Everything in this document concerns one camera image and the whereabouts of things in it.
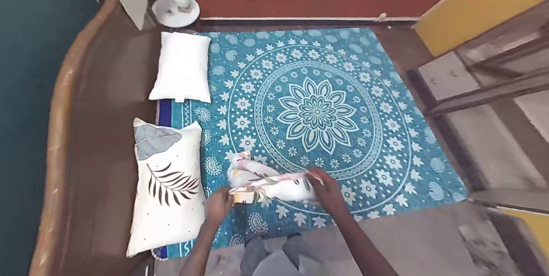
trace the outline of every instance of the hand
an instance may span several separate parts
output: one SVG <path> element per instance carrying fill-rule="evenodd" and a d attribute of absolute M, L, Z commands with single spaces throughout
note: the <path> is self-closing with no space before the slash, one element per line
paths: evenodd
<path fill-rule="evenodd" d="M 229 194 L 230 187 L 219 187 L 206 201 L 206 220 L 219 227 L 225 216 L 233 206 L 233 195 Z"/>
<path fill-rule="evenodd" d="M 312 168 L 307 169 L 312 174 L 318 175 L 318 177 L 324 182 L 324 186 L 315 179 L 311 174 L 307 174 L 307 179 L 311 182 L 312 187 L 315 189 L 315 194 L 322 205 L 322 207 L 336 218 L 339 216 L 350 216 L 351 213 L 347 208 L 347 203 L 343 199 L 341 194 L 341 188 L 339 188 L 338 181 L 334 180 L 323 169 Z"/>

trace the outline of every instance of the folded fabric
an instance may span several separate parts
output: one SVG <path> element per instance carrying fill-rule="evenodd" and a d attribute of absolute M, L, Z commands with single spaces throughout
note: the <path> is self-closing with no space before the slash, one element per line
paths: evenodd
<path fill-rule="evenodd" d="M 315 191 L 306 172 L 280 174 L 260 162 L 250 160 L 250 151 L 234 154 L 227 170 L 234 202 L 265 200 L 314 202 Z"/>
<path fill-rule="evenodd" d="M 210 38 L 185 33 L 161 34 L 158 75 L 149 99 L 195 99 L 211 103 L 208 86 Z"/>
<path fill-rule="evenodd" d="M 197 122 L 183 129 L 134 120 L 139 181 L 126 255 L 194 239 L 204 222 Z"/>

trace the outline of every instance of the person's left hand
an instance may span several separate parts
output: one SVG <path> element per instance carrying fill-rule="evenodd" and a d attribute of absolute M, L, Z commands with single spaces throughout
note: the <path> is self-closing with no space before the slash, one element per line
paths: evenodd
<path fill-rule="evenodd" d="M 206 220 L 218 227 L 233 206 L 233 195 L 229 194 L 230 187 L 219 187 L 206 201 Z"/>

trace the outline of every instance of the wooden bed frame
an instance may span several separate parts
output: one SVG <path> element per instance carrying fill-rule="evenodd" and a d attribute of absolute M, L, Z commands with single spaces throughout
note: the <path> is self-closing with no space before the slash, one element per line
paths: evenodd
<path fill-rule="evenodd" d="M 134 117 L 154 123 L 160 33 L 106 0 L 59 72 L 49 120 L 45 201 L 29 275 L 127 275 L 137 187 Z"/>

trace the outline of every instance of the white lamp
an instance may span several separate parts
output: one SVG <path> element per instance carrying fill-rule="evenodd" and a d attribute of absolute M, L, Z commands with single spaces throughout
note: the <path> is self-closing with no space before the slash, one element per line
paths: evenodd
<path fill-rule="evenodd" d="M 162 25 L 184 27 L 198 18 L 200 7 L 195 0 L 157 0 L 153 12 Z"/>

